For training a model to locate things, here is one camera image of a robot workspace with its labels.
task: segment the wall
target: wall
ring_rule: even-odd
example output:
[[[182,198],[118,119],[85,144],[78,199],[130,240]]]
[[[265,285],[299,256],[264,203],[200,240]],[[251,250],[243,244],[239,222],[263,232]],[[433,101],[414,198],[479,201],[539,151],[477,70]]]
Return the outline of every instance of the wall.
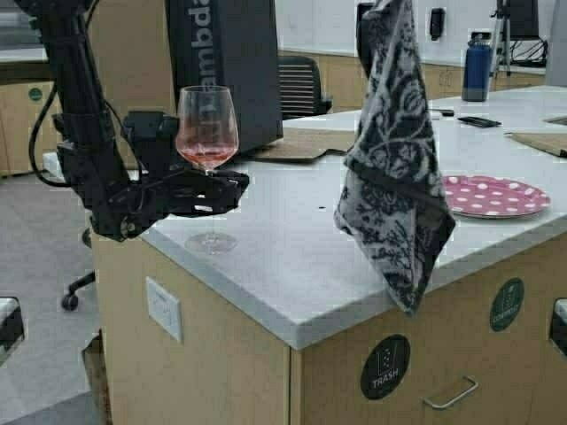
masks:
[[[362,0],[276,0],[280,49],[355,53],[356,5]],[[540,35],[549,38],[555,0],[540,0]],[[429,11],[447,8],[446,32],[429,38]],[[493,28],[496,0],[414,0],[418,42],[425,58],[458,59],[472,28]]]

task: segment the cable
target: cable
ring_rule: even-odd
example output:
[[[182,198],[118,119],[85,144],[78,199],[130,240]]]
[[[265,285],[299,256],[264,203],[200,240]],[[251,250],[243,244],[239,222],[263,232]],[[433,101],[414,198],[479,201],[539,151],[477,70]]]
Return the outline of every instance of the cable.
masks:
[[[97,9],[99,3],[100,3],[100,0],[95,0],[93,2],[92,6],[89,9],[89,15],[87,16],[87,20],[86,20],[86,24],[85,24],[87,29],[89,29],[89,27],[90,27],[90,23],[92,22],[93,17],[95,16],[95,10]],[[49,109],[53,105],[53,102],[55,100],[56,95],[57,95],[57,83],[53,82],[53,86],[51,87],[51,92],[48,95],[47,100],[45,101],[45,105],[43,106],[42,110],[39,112],[39,115],[37,116],[37,120],[35,121],[35,124],[34,124],[34,128],[32,129],[32,132],[30,134],[27,154],[29,156],[29,163],[32,167],[32,170],[34,171],[35,176],[41,182],[47,184],[48,186],[54,187],[54,188],[70,188],[72,186],[68,183],[53,182],[49,179],[46,179],[43,176],[41,170],[39,169],[39,167],[37,166],[37,163],[35,161],[35,145],[37,143],[37,135],[39,134],[40,128],[43,124],[43,121],[45,120],[45,117],[48,114]],[[111,111],[111,113],[113,114],[114,118],[118,121],[118,124],[120,125],[121,133],[125,134],[124,123],[120,119],[120,115],[116,112],[116,110],[110,104],[110,102],[105,100],[105,104],[108,107],[108,109]],[[136,158],[136,162],[137,162],[137,165],[138,165],[138,179],[139,179],[139,178],[142,177],[143,167],[142,167],[142,163],[140,162],[139,159]]]

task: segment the water bottle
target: water bottle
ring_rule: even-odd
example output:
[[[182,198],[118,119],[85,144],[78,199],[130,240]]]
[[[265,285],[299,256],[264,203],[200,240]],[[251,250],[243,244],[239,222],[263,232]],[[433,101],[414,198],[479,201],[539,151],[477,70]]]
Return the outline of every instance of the water bottle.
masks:
[[[480,40],[469,42],[462,82],[462,100],[485,102],[490,89],[492,51],[490,46]]]

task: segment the gray carpet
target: gray carpet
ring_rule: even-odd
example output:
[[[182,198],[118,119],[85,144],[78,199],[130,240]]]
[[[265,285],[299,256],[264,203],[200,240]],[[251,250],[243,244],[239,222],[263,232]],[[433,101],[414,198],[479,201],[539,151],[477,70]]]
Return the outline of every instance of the gray carpet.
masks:
[[[90,394],[81,394],[6,425],[98,425],[97,415]]]
[[[59,301],[66,285],[92,268],[81,243],[78,197],[32,175],[0,182],[0,296],[20,299],[27,341],[0,367],[0,424],[84,394],[81,350],[98,329],[94,287],[75,313]]]

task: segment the pink liquid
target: pink liquid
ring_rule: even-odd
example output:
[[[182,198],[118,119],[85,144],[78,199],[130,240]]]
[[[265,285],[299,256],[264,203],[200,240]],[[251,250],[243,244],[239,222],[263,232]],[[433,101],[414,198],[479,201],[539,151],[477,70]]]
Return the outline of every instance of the pink liquid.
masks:
[[[178,149],[189,162],[200,166],[205,170],[214,170],[217,166],[221,166],[237,153],[236,146],[218,146],[208,148],[202,144],[195,143],[190,146],[183,146]]]

